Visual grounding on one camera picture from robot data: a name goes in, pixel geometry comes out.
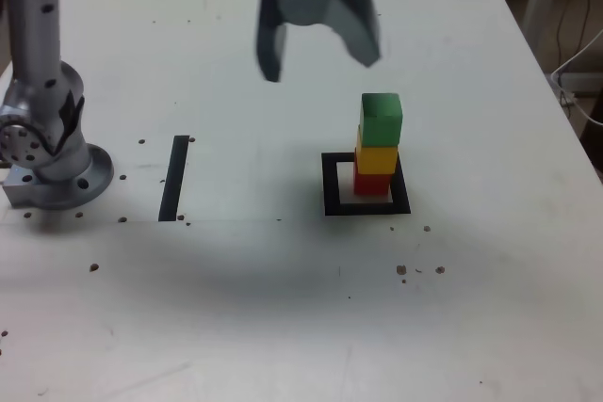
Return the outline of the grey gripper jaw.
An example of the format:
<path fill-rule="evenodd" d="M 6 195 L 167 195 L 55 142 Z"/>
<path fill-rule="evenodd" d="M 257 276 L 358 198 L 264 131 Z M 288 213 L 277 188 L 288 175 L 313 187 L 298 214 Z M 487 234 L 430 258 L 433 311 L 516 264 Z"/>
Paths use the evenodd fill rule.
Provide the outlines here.
<path fill-rule="evenodd" d="M 278 0 L 278 6 L 289 24 L 331 28 L 363 66 L 380 59 L 380 30 L 372 0 Z"/>
<path fill-rule="evenodd" d="M 260 0 L 256 29 L 256 58 L 264 78 L 280 81 L 286 25 L 279 0 Z"/>

